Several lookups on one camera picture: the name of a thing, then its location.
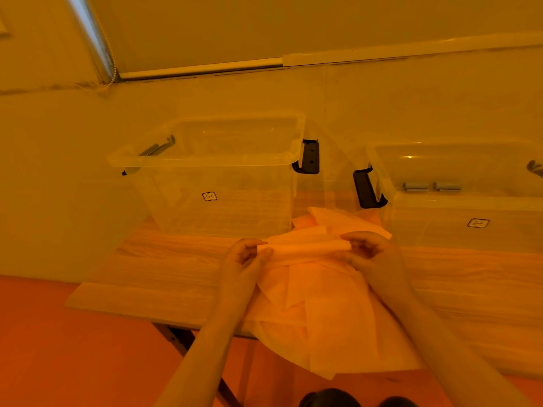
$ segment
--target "floor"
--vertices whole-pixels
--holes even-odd
[[[147,322],[63,307],[75,288],[0,277],[0,405],[152,406],[180,355]],[[327,387],[350,392],[364,407],[391,395],[421,407],[451,406],[428,371],[345,374],[329,382],[246,339],[234,339],[224,378],[245,407],[296,407],[309,391]],[[543,407],[541,382],[509,379]]]

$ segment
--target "clear plastic container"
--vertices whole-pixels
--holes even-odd
[[[543,252],[543,177],[527,168],[540,146],[372,144],[367,154],[377,199],[388,200],[383,225],[402,245]]]
[[[164,232],[265,238],[290,230],[305,118],[181,119],[108,157]]]

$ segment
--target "wood grain surface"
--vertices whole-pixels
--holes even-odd
[[[343,198],[338,206],[352,210]],[[234,241],[163,234],[148,219],[66,305],[199,329],[214,305],[218,261]],[[453,331],[502,372],[543,378],[542,255],[402,250],[413,286]],[[243,325],[237,334],[251,336]]]

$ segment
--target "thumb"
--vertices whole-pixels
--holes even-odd
[[[369,270],[371,262],[365,258],[362,258],[356,254],[351,253],[350,251],[338,251],[333,255],[337,260],[341,260],[361,273],[365,273],[366,270]]]
[[[260,251],[253,262],[246,268],[245,272],[250,273],[252,276],[258,275],[264,265],[271,259],[273,255],[273,248],[267,247]]]

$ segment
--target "crumpled fabric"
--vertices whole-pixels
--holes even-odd
[[[390,239],[376,213],[309,207],[294,230],[268,238],[274,254],[257,281],[245,325],[283,358],[332,379],[424,367],[413,344],[358,271],[331,254],[351,245],[339,237],[371,231]]]

